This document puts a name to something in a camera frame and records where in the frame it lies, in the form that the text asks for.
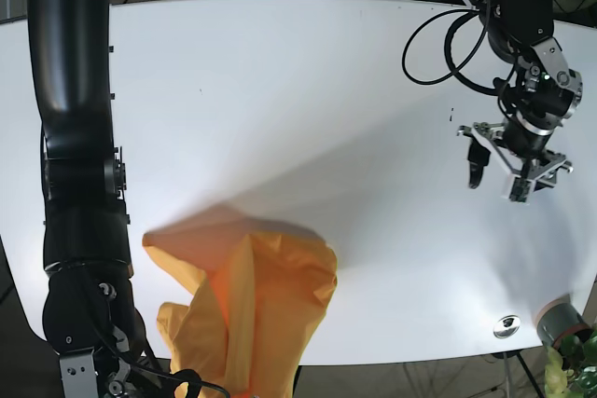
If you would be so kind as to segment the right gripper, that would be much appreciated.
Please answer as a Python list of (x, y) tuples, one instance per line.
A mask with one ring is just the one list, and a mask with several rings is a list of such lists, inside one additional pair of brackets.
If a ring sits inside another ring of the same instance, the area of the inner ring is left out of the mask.
[(198, 397), (203, 391), (229, 396), (226, 389), (202, 380), (193, 370), (171, 374), (135, 363), (121, 352), (104, 352), (99, 359), (93, 350), (61, 353), (59, 365), (66, 397), (174, 397), (177, 389), (186, 397)]

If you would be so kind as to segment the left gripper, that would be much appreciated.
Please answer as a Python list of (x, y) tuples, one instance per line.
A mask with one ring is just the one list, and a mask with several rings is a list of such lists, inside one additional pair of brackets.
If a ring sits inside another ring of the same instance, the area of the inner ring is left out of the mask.
[[(479, 187), (491, 155), (507, 174), (506, 198), (511, 202), (527, 203), (531, 195), (544, 188), (554, 188), (559, 171), (574, 170), (568, 158), (545, 158), (546, 145), (557, 127), (570, 118), (579, 106), (583, 84), (580, 73), (570, 76), (572, 89), (564, 89), (549, 74), (532, 75), (519, 72), (522, 79), (511, 87), (502, 78), (494, 80), (499, 101), (507, 117), (503, 123), (475, 122), (471, 127), (460, 126), (458, 136), (470, 140), (467, 161), (468, 187)], [(524, 162), (515, 169), (502, 148)]]

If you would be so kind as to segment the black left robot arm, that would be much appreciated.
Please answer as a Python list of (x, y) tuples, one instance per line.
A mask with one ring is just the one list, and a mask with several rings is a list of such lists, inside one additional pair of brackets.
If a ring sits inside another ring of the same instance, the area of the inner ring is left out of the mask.
[[(506, 197), (525, 203), (541, 189), (553, 188), (560, 171), (571, 172), (572, 162), (548, 149), (554, 131), (569, 119), (582, 100), (583, 81), (562, 53), (554, 36), (552, 0), (463, 0), (457, 19), (444, 38), (444, 59), (452, 77), (477, 93), (496, 99), (504, 119), (500, 123), (475, 122), (458, 132), (470, 141), (468, 186), (480, 185), (491, 158), (499, 160), (507, 174)], [(451, 55), (456, 32), (478, 18), (478, 41), (488, 42), (493, 52), (511, 68), (506, 78), (495, 78), (483, 87), (466, 78), (462, 63)]]

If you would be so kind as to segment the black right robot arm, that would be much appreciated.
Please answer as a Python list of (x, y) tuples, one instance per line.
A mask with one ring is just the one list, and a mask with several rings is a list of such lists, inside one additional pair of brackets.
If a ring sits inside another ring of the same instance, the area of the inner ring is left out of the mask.
[(115, 145), (110, 0), (27, 0), (41, 118), (45, 209), (42, 311), (68, 397), (171, 397), (227, 391), (195, 371), (164, 371), (133, 302), (126, 168)]

